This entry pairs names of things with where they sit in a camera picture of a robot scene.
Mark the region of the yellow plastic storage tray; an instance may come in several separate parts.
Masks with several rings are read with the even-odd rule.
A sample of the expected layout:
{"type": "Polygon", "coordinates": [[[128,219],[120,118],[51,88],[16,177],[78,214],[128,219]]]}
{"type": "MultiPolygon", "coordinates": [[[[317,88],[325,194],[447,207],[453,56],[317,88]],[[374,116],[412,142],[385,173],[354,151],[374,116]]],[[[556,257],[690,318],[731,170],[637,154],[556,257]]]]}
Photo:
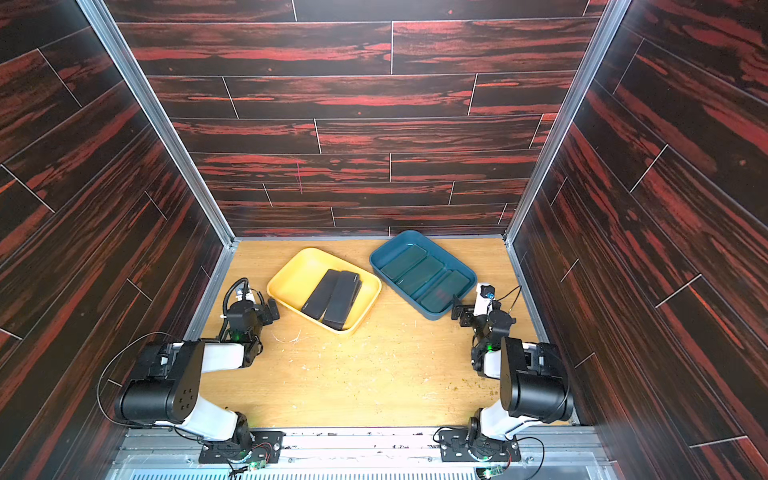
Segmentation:
{"type": "Polygon", "coordinates": [[[342,337],[351,336],[363,323],[381,290],[382,281],[376,275],[314,247],[299,251],[267,285],[268,294],[287,310],[296,313],[312,325],[342,337]],[[333,329],[300,311],[328,269],[357,273],[362,283],[342,330],[333,329]]]}

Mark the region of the black pencil case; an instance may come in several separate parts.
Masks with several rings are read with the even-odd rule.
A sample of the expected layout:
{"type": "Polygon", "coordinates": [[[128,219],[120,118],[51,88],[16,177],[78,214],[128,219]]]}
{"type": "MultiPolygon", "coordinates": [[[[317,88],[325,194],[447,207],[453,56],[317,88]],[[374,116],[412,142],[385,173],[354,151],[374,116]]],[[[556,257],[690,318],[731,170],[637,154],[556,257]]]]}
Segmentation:
{"type": "Polygon", "coordinates": [[[340,275],[341,272],[338,270],[329,269],[325,272],[301,308],[304,315],[314,320],[320,320],[323,317],[340,275]]]}
{"type": "Polygon", "coordinates": [[[361,280],[358,273],[341,271],[331,291],[322,323],[332,329],[343,330],[360,287],[361,280]]]}

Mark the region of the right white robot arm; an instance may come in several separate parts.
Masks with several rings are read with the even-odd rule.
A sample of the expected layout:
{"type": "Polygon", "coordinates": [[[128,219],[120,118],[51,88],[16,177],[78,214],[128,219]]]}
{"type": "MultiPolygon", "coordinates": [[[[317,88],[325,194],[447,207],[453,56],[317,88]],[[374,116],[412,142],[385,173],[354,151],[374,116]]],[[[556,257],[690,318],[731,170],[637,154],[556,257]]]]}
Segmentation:
{"type": "Polygon", "coordinates": [[[573,395],[554,345],[512,337],[516,319],[496,300],[481,307],[455,300],[451,318],[473,331],[473,370],[499,382],[499,399],[478,409],[469,421],[466,444],[477,456],[511,445],[529,426],[571,417],[573,395]]]}

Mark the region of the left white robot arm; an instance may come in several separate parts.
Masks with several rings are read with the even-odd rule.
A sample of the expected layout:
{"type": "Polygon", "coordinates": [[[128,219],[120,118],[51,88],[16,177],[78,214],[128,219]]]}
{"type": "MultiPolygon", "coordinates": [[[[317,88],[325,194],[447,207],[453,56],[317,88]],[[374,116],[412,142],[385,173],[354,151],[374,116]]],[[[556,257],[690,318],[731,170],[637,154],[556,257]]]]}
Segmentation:
{"type": "Polygon", "coordinates": [[[148,344],[115,401],[117,419],[132,427],[177,427],[243,456],[253,447],[247,417],[203,398],[201,378],[250,367],[263,351],[263,328],[279,318],[273,299],[246,298],[225,309],[215,339],[148,344]]]}

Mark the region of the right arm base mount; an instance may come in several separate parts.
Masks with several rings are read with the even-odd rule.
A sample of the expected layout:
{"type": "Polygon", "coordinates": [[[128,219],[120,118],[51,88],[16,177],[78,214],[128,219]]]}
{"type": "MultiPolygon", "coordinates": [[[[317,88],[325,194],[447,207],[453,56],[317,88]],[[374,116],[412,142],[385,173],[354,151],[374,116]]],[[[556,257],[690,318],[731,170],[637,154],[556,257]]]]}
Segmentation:
{"type": "Polygon", "coordinates": [[[521,454],[513,441],[469,433],[467,428],[440,427],[433,434],[443,462],[518,462],[521,454]]]}

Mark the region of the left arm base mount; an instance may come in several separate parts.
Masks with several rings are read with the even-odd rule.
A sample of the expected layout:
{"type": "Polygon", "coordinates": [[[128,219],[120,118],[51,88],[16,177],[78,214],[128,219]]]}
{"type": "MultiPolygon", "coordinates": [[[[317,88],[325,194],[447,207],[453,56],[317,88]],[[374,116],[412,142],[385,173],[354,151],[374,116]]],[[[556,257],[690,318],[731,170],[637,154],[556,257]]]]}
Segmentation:
{"type": "Polygon", "coordinates": [[[283,431],[251,430],[241,442],[235,439],[204,441],[198,462],[232,466],[274,464],[279,461],[284,437],[283,431]]]}

